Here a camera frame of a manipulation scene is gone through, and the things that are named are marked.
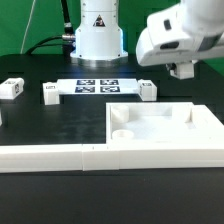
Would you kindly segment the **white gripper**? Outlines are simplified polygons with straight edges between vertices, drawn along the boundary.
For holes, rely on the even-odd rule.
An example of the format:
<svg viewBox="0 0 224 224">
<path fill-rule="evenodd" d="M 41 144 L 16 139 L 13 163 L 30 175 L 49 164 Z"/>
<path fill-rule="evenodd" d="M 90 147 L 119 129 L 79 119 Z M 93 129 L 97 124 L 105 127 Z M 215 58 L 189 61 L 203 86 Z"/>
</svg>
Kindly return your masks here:
<svg viewBox="0 0 224 224">
<path fill-rule="evenodd" d="M 224 3 L 178 3 L 153 13 L 136 46 L 141 66 L 224 57 Z"/>
</svg>

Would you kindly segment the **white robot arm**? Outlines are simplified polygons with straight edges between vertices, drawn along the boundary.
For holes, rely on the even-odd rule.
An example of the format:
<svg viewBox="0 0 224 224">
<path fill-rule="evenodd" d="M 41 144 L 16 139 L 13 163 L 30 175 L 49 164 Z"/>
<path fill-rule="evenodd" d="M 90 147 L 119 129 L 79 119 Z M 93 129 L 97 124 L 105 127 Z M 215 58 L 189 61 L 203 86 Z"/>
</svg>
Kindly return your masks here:
<svg viewBox="0 0 224 224">
<path fill-rule="evenodd" d="M 124 59 L 118 0 L 81 0 L 81 23 L 71 58 L 90 66 Z M 179 79 L 194 76 L 194 63 L 224 57 L 224 0 L 180 0 L 147 17 L 136 45 L 141 66 L 164 64 Z"/>
</svg>

